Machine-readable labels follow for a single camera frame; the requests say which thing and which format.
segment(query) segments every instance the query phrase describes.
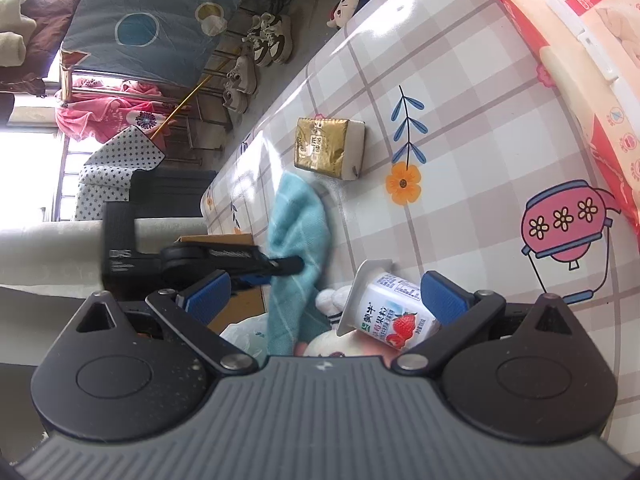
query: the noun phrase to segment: yogurt cup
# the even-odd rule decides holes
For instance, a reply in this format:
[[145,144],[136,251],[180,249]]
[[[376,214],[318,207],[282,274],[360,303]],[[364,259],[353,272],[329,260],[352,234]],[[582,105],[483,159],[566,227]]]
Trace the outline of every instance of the yogurt cup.
[[392,260],[365,260],[353,280],[337,335],[360,330],[398,350],[407,350],[440,324],[422,304],[420,286],[391,274]]

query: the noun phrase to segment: orange flower print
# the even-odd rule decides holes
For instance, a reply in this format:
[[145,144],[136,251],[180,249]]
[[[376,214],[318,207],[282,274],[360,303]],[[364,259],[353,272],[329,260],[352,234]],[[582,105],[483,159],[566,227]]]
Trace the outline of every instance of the orange flower print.
[[422,176],[415,164],[397,162],[391,167],[391,174],[386,177],[386,192],[398,205],[415,202],[422,192],[418,185],[421,179]]

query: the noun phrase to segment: plush toy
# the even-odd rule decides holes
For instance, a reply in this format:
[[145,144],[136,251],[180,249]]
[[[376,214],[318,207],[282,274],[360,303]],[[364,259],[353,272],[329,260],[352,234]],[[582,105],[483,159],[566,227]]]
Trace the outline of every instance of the plush toy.
[[351,17],[358,12],[369,0],[340,0],[331,11],[331,20],[326,22],[329,27],[343,28]]
[[338,290],[325,289],[316,297],[316,308],[329,318],[331,330],[317,336],[306,348],[298,347],[296,355],[309,357],[347,357],[362,355],[380,355],[389,366],[400,353],[398,350],[373,339],[364,332],[354,330],[338,337],[336,330],[351,285]]

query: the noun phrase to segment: metal screw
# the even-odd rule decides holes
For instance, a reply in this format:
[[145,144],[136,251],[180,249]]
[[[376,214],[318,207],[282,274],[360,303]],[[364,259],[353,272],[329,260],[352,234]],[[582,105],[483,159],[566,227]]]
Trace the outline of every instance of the metal screw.
[[420,354],[403,354],[396,362],[402,370],[407,371],[422,370],[429,364],[429,360]]
[[220,359],[220,364],[227,370],[244,370],[253,363],[254,360],[247,354],[229,354]]

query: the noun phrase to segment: pink towel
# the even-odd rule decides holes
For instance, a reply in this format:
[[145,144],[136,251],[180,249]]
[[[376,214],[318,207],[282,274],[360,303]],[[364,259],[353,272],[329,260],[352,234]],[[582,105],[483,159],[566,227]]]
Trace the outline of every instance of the pink towel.
[[[99,80],[80,78],[74,81],[74,87],[118,90],[129,92],[131,97],[74,96],[73,103],[57,107],[58,127],[71,139],[94,137],[98,142],[105,143],[129,126],[137,126],[144,132],[166,118],[167,108],[162,103],[142,102],[135,98],[136,94],[161,96],[158,87],[154,85],[123,81],[120,86],[115,87],[106,86]],[[162,136],[157,136],[154,142],[164,151]]]

